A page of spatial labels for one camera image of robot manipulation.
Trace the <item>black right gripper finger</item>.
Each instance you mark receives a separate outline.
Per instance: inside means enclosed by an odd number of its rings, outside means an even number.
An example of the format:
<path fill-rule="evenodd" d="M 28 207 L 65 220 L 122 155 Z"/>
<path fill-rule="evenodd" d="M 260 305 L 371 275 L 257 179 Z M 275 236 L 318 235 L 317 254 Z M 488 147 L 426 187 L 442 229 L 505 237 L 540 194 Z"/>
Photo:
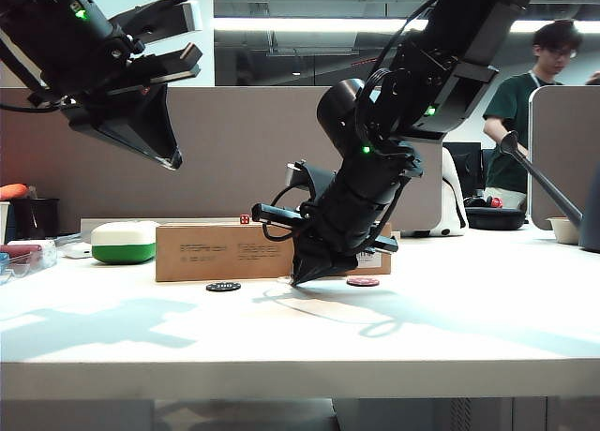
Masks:
<path fill-rule="evenodd" d="M 324 259 L 312 262 L 303 277 L 303 281 L 312 281 L 318 278 L 340 275 L 354 270 L 358 265 L 356 256 L 341 257 L 336 259 Z"/>
<path fill-rule="evenodd" d="M 292 285 L 314 280 L 329 268 L 329 253 L 322 243 L 295 242 L 292 258 Z"/>

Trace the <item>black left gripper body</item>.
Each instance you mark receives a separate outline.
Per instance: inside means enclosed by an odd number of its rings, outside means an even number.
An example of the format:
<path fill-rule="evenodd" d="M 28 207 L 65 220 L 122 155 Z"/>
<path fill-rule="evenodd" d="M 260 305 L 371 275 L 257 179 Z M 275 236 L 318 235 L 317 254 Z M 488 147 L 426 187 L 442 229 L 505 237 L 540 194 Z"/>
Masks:
<path fill-rule="evenodd" d="M 142 53 L 142 43 L 122 32 L 65 39 L 61 81 L 68 95 L 62 113 L 70 121 L 100 130 L 109 97 L 169 82 L 195 78 L 202 51 L 189 42 L 165 53 Z"/>

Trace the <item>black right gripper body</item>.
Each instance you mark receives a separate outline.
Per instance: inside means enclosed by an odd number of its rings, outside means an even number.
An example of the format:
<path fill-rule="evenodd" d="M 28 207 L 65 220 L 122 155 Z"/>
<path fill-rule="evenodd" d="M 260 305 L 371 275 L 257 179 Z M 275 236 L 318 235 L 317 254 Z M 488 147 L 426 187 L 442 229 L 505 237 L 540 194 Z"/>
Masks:
<path fill-rule="evenodd" d="M 335 172 L 306 161 L 288 166 L 287 185 L 271 201 L 251 209 L 269 240 L 322 243 L 329 259 L 366 250 L 394 252 L 398 244 L 382 238 L 384 225 L 404 187 L 423 174 L 418 152 L 406 141 L 383 148 L 353 144 Z"/>

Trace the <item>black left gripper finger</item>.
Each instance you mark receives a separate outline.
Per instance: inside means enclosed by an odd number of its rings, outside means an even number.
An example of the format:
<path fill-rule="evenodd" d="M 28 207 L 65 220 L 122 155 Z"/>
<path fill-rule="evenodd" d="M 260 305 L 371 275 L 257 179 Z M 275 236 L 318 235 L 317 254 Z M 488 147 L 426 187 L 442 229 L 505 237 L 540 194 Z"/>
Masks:
<path fill-rule="evenodd" d="M 120 145 L 168 170 L 183 162 L 167 107 L 168 86 L 159 84 L 109 97 L 100 130 Z"/>
<path fill-rule="evenodd" d="M 135 142 L 111 131 L 98 130 L 90 124 L 70 121 L 69 127 L 88 137 L 126 149 L 139 156 L 143 156 L 146 159 L 153 160 L 170 171 L 176 171 L 180 168 L 180 151 L 177 147 L 174 147 L 172 150 L 168 149 L 167 152 L 162 155 L 143 141 Z"/>

